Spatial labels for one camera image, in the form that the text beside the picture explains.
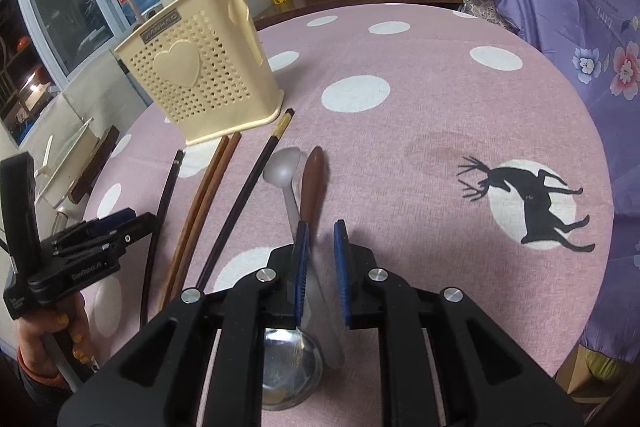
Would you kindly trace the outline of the left hand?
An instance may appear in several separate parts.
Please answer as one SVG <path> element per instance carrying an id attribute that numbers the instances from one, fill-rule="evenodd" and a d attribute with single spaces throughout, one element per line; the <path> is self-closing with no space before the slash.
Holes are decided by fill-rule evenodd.
<path id="1" fill-rule="evenodd" d="M 85 299 L 81 293 L 72 297 L 74 311 L 38 308 L 14 321 L 17 335 L 17 358 L 21 369 L 38 383 L 66 388 L 68 379 L 58 366 L 55 334 L 70 340 L 70 357 L 82 366 L 93 367 L 96 349 L 92 342 Z"/>

